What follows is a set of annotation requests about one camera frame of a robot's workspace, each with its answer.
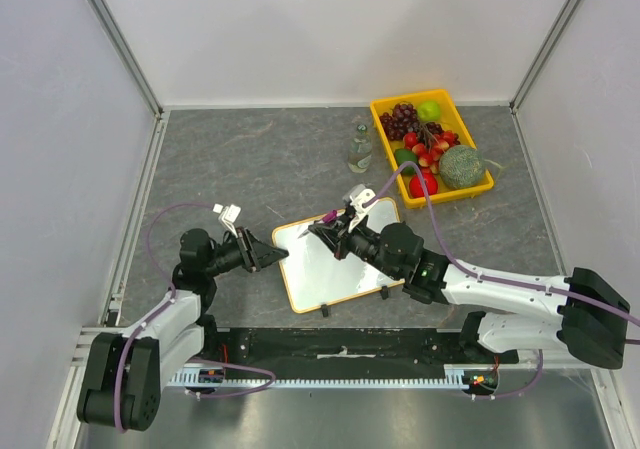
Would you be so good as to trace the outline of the magenta marker cap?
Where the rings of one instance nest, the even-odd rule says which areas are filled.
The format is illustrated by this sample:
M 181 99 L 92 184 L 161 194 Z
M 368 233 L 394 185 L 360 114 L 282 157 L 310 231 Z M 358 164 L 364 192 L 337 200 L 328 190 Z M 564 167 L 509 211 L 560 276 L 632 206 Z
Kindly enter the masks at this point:
M 336 210 L 332 210 L 322 218 L 322 222 L 323 223 L 329 223 L 329 222 L 335 220 L 336 217 L 337 217 L 337 211 Z

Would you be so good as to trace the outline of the yellow framed whiteboard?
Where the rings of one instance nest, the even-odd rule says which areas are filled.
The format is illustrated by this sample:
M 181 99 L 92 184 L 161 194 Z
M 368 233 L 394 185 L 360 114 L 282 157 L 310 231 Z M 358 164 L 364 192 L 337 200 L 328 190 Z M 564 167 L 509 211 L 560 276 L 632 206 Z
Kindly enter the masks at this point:
M 289 251 L 289 256 L 280 261 L 279 266 L 295 313 L 312 312 L 402 284 L 352 254 L 341 261 L 335 259 L 311 234 L 298 239 L 298 235 L 316 219 L 299 220 L 272 232 L 274 245 Z

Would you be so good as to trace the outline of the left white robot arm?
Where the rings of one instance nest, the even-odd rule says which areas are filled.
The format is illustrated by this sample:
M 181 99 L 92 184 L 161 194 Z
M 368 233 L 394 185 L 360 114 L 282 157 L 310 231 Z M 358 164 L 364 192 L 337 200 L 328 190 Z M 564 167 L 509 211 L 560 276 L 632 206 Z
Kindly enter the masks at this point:
M 288 255 L 244 228 L 222 242 L 200 228 L 185 232 L 161 302 L 131 326 L 101 332 L 92 340 L 78 420 L 120 431 L 148 429 L 170 379 L 192 357 L 208 362 L 218 354 L 217 326 L 208 313 L 216 277 L 234 269 L 255 273 Z

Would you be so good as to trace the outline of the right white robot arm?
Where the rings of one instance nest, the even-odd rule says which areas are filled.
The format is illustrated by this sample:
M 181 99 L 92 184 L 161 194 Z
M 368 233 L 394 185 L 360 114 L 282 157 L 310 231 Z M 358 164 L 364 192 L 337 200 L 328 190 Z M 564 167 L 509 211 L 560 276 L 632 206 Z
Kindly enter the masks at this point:
M 348 215 L 318 220 L 308 231 L 336 259 L 353 255 L 402 281 L 416 301 L 475 306 L 457 340 L 469 362 L 514 350 L 565 350 L 591 366 L 623 365 L 630 305 L 591 269 L 552 277 L 488 270 L 426 249 L 404 223 L 376 232 Z

